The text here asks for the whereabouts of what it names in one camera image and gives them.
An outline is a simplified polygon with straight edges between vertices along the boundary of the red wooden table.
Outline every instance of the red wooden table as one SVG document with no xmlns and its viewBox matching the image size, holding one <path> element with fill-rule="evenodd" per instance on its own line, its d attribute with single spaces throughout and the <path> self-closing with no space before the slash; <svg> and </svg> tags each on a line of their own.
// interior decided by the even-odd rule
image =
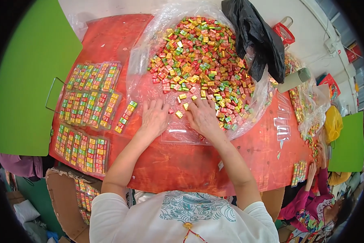
<svg viewBox="0 0 364 243">
<path fill-rule="evenodd" d="M 116 112 L 112 129 L 100 132 L 89 127 L 85 129 L 89 135 L 102 135 L 111 140 L 108 167 L 141 125 L 139 112 L 134 112 L 122 134 L 113 130 L 126 108 L 126 73 L 130 50 L 151 19 L 149 14 L 131 14 L 106 17 L 88 23 L 89 28 L 82 42 L 83 50 L 73 64 L 74 67 L 76 63 L 90 60 L 93 63 L 121 61 L 123 65 L 117 84 L 117 91 L 123 94 L 123 99 Z M 311 149 L 300 138 L 294 113 L 289 121 L 292 129 L 291 139 L 285 141 L 280 149 L 277 129 L 273 122 L 277 117 L 277 110 L 278 98 L 275 95 L 260 121 L 245 135 L 232 141 L 251 169 L 260 191 L 290 185 L 293 164 L 299 160 L 310 163 L 312 159 Z M 53 119 L 54 130 L 58 130 L 59 123 L 56 113 Z M 56 134 L 51 139 L 53 142 L 50 144 L 49 154 L 81 171 L 79 167 L 66 162 L 54 152 Z M 219 171 L 220 160 L 212 146 L 164 144 L 157 138 L 138 159 L 133 171 L 135 178 L 131 178 L 128 187 L 154 193 L 182 190 L 206 192 L 217 196 L 235 195 L 225 170 Z"/>
</svg>

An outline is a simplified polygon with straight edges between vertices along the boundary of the yellow plastic bag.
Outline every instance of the yellow plastic bag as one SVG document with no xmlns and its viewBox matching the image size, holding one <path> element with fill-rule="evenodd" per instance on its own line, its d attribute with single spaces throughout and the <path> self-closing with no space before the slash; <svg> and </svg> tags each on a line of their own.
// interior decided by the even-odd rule
<svg viewBox="0 0 364 243">
<path fill-rule="evenodd" d="M 330 143 L 340 136 L 340 131 L 343 129 L 343 119 L 338 109 L 333 105 L 325 114 L 326 120 L 324 127 L 327 134 L 327 143 Z"/>
</svg>

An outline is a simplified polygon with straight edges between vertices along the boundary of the person's hand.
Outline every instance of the person's hand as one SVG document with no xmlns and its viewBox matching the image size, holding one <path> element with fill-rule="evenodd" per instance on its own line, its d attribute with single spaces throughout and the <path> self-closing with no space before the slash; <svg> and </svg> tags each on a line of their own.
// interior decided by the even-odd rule
<svg viewBox="0 0 364 243">
<path fill-rule="evenodd" d="M 151 100 L 150 103 L 145 101 L 143 104 L 142 126 L 138 132 L 151 141 L 156 139 L 168 126 L 169 109 L 170 104 L 163 104 L 162 99 Z"/>
<path fill-rule="evenodd" d="M 326 157 L 325 146 L 321 143 L 317 143 L 317 150 L 318 150 L 318 154 L 321 156 L 321 159 L 322 159 L 321 168 L 325 169 L 327 166 L 327 157 Z"/>
<path fill-rule="evenodd" d="M 317 171 L 317 166 L 316 163 L 312 162 L 309 165 L 309 172 L 308 172 L 308 182 L 311 181 L 313 182 L 313 178 L 316 175 L 316 171 Z"/>
<path fill-rule="evenodd" d="M 203 135 L 211 143 L 215 138 L 224 134 L 218 126 L 213 100 L 195 99 L 189 104 L 186 115 L 191 128 Z"/>
<path fill-rule="evenodd" d="M 307 191 L 307 192 L 310 191 L 311 185 L 313 184 L 314 176 L 316 175 L 316 171 L 317 171 L 316 163 L 312 162 L 309 165 L 308 179 L 307 179 L 306 185 L 305 185 L 305 191 Z"/>
</svg>

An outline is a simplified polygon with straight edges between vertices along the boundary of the black plastic bag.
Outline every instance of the black plastic bag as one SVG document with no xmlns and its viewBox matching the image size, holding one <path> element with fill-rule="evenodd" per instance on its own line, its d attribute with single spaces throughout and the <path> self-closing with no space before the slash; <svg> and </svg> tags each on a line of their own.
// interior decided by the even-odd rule
<svg viewBox="0 0 364 243">
<path fill-rule="evenodd" d="M 236 53 L 244 58 L 248 46 L 255 49 L 249 75 L 260 80 L 268 64 L 268 72 L 280 84 L 285 78 L 285 48 L 281 38 L 271 29 L 248 0 L 224 0 L 222 12 L 232 22 L 236 34 Z"/>
</svg>

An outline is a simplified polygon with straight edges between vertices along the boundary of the purple cloth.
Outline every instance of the purple cloth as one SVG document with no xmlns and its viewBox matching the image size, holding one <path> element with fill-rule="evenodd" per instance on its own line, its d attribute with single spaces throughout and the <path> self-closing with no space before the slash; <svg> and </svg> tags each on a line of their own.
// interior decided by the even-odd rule
<svg viewBox="0 0 364 243">
<path fill-rule="evenodd" d="M 331 200 L 333 198 L 333 195 L 328 191 L 327 180 L 328 169 L 321 169 L 318 173 L 318 190 L 320 191 L 320 196 L 315 196 L 312 191 L 306 192 L 304 187 L 302 187 L 297 193 L 296 198 L 294 198 L 286 207 L 281 209 L 280 216 L 289 220 L 296 216 L 296 212 L 306 209 L 311 216 L 318 218 L 317 206 L 324 200 Z M 300 231 L 308 231 L 297 219 L 292 220 L 291 225 Z"/>
<path fill-rule="evenodd" d="M 4 169 L 20 177 L 33 177 L 34 164 L 36 176 L 43 177 L 42 158 L 38 156 L 19 156 L 0 153 L 0 164 Z"/>
</svg>

